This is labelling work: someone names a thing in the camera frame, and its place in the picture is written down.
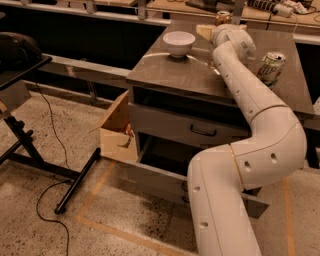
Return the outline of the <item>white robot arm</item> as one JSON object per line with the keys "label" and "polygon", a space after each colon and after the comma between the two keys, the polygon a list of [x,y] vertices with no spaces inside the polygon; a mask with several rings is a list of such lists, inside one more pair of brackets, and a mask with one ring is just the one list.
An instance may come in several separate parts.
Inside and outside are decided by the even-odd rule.
{"label": "white robot arm", "polygon": [[213,29],[213,63],[251,129],[247,139],[203,150],[187,185],[199,256],[262,256],[241,193],[273,184],[303,166],[304,129],[291,108],[243,61],[256,47],[245,29]]}

